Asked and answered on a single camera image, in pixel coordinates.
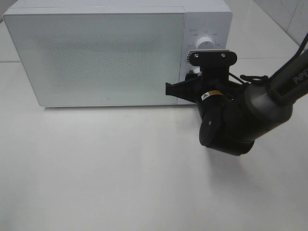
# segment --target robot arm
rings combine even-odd
[[[293,104],[308,93],[308,51],[295,56],[271,78],[241,76],[229,81],[229,68],[237,61],[227,50],[190,51],[187,61],[199,66],[201,75],[190,72],[184,82],[166,83],[166,95],[197,104],[202,119],[199,140],[208,148],[241,155],[255,139],[291,118]]]

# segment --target black cable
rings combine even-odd
[[[229,72],[229,76],[231,76],[231,77],[233,77],[233,78],[235,78],[237,81],[239,81],[240,83],[242,83],[242,84],[244,84],[245,82],[244,81],[242,81],[240,78],[238,78],[236,75],[234,75],[234,74],[232,74],[232,73],[230,73]]]
[[[255,84],[264,84],[269,79],[268,76],[246,76],[246,75],[241,75],[240,78],[244,81]]]
[[[306,34],[306,37],[304,38],[302,44],[299,46],[295,55],[285,65],[283,65],[278,71],[276,71],[272,75],[272,77],[270,78],[271,80],[272,80],[272,78],[275,78],[281,71],[283,71],[288,65],[290,65],[290,63],[292,63],[297,57],[299,57],[301,55],[301,53],[305,49],[305,46],[307,45],[307,42],[308,42],[308,33]]]

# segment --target warning label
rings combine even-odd
[[[202,101],[212,95],[223,95],[219,90],[211,90],[201,96]]]

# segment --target microwave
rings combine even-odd
[[[41,106],[189,104],[165,83],[225,49],[223,0],[18,0],[3,19]]]

